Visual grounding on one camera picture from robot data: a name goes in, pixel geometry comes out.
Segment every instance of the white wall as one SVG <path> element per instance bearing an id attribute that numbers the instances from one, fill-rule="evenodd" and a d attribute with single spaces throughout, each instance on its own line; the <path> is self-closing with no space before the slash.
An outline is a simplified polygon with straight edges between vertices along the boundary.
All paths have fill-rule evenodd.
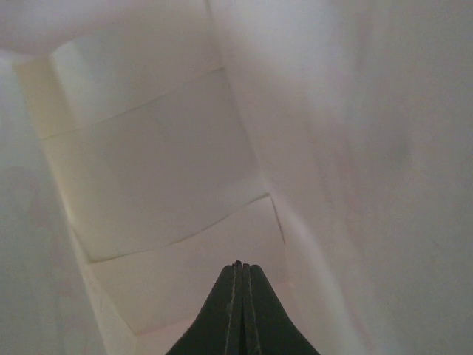
<path id="1" fill-rule="evenodd" d="M 0 353 L 105 355 L 64 211 L 10 65 L 0 63 Z"/>
<path id="2" fill-rule="evenodd" d="M 313 343 L 471 353 L 473 7 L 210 3 Z"/>

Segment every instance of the stitching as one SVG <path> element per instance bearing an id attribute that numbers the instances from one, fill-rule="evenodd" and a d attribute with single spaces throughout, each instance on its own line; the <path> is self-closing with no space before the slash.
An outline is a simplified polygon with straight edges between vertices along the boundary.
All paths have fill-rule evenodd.
<path id="1" fill-rule="evenodd" d="M 224 354 L 226 355 L 228 353 L 228 340 L 230 338 L 230 329 L 231 329 L 231 318 L 233 316 L 233 313 L 234 313 L 234 301 L 235 301 L 235 283 L 236 283 L 236 279 L 237 278 L 237 270 L 235 268 L 235 265 L 234 265 L 234 284 L 233 284 L 233 287 L 231 289 L 231 301 L 230 301 L 230 318 L 228 319 L 228 329 L 227 329 L 227 338 L 225 340 L 225 351 L 224 351 Z"/>
<path id="2" fill-rule="evenodd" d="M 256 334 L 256 348 L 254 349 L 257 351 L 257 354 L 261 355 L 261 345 L 259 344 L 259 334 L 258 334 L 258 327 L 256 326 L 256 312 L 254 311 L 254 304 L 253 304 L 253 290 L 251 288 L 251 273 L 248 273 L 250 278 L 250 303 L 251 303 L 251 313 L 253 314 L 253 322 L 254 322 L 254 330 Z"/>

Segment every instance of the white paper surface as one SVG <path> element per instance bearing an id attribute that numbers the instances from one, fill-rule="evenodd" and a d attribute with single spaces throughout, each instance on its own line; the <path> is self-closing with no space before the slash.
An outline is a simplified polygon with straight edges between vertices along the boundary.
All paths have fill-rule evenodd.
<path id="1" fill-rule="evenodd" d="M 259 264 L 273 285 L 287 280 L 284 243 L 269 197 L 165 248 L 91 265 L 136 334 L 195 316 L 223 266 Z"/>

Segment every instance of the white cardboard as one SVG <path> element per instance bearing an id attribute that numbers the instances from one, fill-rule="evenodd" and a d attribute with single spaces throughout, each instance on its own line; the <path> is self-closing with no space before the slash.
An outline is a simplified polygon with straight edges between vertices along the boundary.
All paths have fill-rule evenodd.
<path id="1" fill-rule="evenodd" d="M 92 260 L 182 240 L 265 193 L 223 71 L 44 148 Z"/>
<path id="2" fill-rule="evenodd" d="M 21 70 L 45 138 L 115 117 L 221 66 L 204 2 L 179 0 L 148 1 L 120 21 L 66 43 L 52 54 L 52 75 L 45 77 L 35 63 Z M 66 114 L 50 105 L 58 98 Z"/>
<path id="3" fill-rule="evenodd" d="M 261 265 L 273 284 L 286 280 L 284 243 L 269 197 L 183 242 L 91 268 L 130 328 L 141 334 L 195 315 L 222 267 L 235 260 Z"/>

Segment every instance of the black object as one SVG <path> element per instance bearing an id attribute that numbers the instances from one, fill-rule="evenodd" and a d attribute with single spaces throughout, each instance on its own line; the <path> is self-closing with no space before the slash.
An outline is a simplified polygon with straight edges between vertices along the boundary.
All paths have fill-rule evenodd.
<path id="1" fill-rule="evenodd" d="M 167 355 L 320 355 L 290 321 L 265 273 L 223 268 L 191 327 Z"/>

